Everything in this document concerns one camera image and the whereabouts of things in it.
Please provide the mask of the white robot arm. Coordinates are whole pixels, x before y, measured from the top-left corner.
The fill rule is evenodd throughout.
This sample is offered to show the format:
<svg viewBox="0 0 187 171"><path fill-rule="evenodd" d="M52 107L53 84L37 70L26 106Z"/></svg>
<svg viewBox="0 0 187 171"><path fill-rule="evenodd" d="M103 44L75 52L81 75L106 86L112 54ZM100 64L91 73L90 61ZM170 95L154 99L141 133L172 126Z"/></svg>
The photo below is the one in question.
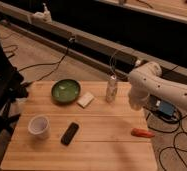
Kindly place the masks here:
<svg viewBox="0 0 187 171"><path fill-rule="evenodd" d="M148 97L154 95L187 112L187 85L163 79L161 74L162 69L156 62L145 63L129 73L130 106L140 110Z"/></svg>

